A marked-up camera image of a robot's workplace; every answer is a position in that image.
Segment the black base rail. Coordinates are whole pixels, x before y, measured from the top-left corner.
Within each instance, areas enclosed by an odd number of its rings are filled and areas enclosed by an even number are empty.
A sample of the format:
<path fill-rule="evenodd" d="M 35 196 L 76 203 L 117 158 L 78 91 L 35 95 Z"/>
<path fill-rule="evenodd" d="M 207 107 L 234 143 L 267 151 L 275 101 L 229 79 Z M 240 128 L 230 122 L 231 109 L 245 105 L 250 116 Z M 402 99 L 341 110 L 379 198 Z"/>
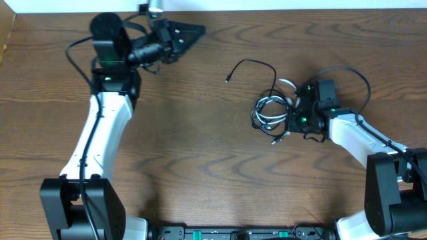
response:
<path fill-rule="evenodd" d="M 188 227 L 186 225 L 151 225 L 147 240 L 264 240 L 322 239 L 345 240 L 337 227 L 298 223 L 285 227 Z"/>

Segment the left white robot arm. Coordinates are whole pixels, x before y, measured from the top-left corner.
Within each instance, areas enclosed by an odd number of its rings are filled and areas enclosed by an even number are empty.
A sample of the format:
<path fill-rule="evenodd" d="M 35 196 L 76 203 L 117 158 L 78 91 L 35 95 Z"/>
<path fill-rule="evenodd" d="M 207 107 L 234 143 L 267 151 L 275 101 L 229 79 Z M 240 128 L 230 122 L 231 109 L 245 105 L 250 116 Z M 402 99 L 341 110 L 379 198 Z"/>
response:
<path fill-rule="evenodd" d="M 126 215 L 111 182 L 121 136 L 139 97 L 139 69 L 156 74 L 175 63 L 205 27 L 147 13 L 144 27 L 132 17 L 100 13 L 89 25 L 96 56 L 85 76 L 91 98 L 87 121 L 68 163 L 41 184 L 40 198 L 54 239 L 156 239 L 147 220 Z"/>

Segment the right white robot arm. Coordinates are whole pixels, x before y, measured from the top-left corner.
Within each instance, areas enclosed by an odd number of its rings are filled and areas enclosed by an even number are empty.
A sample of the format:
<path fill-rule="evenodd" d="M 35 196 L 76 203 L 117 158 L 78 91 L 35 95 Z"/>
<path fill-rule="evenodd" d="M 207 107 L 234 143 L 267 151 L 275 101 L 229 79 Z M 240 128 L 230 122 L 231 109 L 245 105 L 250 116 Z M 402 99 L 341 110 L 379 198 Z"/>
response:
<path fill-rule="evenodd" d="M 426 229 L 426 149 L 396 143 L 349 107 L 334 81 L 306 83 L 296 91 L 288 131 L 321 135 L 343 147 L 366 170 L 364 208 L 336 221 L 337 239 L 405 237 Z"/>

